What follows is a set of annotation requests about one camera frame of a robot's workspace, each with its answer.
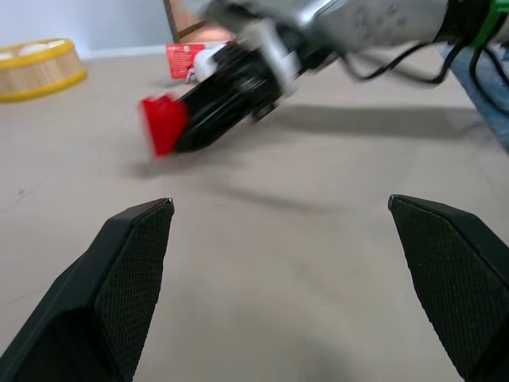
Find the yellow rimmed woven basket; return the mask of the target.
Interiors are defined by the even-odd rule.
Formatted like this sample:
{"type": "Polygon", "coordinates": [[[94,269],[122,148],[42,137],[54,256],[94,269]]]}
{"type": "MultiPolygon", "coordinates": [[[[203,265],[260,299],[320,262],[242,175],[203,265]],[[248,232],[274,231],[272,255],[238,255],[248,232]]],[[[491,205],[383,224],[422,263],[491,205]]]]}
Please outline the yellow rimmed woven basket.
{"type": "Polygon", "coordinates": [[[48,96],[86,78],[85,65],[67,38],[0,47],[0,103],[48,96]]]}

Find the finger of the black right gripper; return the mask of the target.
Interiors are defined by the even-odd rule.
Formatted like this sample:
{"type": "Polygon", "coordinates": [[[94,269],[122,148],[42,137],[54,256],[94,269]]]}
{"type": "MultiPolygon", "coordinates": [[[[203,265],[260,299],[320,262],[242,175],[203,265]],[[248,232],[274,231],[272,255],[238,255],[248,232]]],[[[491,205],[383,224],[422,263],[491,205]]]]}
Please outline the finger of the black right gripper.
{"type": "Polygon", "coordinates": [[[214,75],[178,98],[187,108],[226,107],[241,105],[240,76],[214,75]]]}
{"type": "Polygon", "coordinates": [[[217,103],[195,111],[180,107],[173,113],[173,151],[191,153],[210,146],[253,110],[248,103],[217,103]]]}

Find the red cube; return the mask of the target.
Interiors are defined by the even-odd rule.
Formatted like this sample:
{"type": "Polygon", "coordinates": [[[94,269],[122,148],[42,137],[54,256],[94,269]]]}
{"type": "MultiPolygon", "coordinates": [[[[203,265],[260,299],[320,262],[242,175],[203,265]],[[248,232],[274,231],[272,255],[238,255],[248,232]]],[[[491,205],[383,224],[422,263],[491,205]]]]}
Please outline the red cube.
{"type": "Polygon", "coordinates": [[[185,103],[161,95],[143,99],[139,108],[154,157],[171,154],[189,123],[185,103]]]}

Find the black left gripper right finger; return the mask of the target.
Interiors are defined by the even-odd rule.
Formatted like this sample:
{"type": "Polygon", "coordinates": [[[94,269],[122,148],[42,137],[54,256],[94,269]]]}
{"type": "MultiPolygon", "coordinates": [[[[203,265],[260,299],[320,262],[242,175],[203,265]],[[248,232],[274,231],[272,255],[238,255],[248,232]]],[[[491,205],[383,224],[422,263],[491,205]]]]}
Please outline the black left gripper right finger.
{"type": "Polygon", "coordinates": [[[463,380],[509,380],[509,246],[480,218],[393,194],[414,290],[463,380]]]}

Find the red printed box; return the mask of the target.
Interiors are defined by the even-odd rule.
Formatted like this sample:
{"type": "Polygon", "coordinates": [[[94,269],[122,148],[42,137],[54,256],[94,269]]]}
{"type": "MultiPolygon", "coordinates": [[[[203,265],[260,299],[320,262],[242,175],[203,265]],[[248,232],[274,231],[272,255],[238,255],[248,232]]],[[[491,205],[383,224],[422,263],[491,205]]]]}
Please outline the red printed box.
{"type": "Polygon", "coordinates": [[[195,55],[201,50],[222,44],[226,45],[226,41],[167,44],[166,56],[169,62],[171,78],[173,80],[185,81],[195,55]]]}

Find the small white object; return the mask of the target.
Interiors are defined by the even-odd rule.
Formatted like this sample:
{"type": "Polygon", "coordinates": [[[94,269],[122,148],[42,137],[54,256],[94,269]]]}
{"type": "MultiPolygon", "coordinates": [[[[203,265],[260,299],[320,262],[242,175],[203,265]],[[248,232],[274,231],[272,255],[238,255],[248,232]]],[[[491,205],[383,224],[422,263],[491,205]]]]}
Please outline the small white object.
{"type": "Polygon", "coordinates": [[[217,63],[214,60],[214,55],[224,47],[225,44],[222,44],[199,51],[194,57],[191,68],[188,70],[185,82],[202,83],[212,76],[217,69],[217,63]]]}

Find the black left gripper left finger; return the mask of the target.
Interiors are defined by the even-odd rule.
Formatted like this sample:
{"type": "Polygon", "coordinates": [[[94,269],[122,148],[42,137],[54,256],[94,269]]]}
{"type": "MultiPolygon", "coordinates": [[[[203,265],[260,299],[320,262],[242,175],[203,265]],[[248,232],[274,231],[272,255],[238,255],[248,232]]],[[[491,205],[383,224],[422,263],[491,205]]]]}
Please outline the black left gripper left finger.
{"type": "Polygon", "coordinates": [[[132,382],[157,304],[173,201],[109,218],[5,352],[0,382],[132,382]]]}

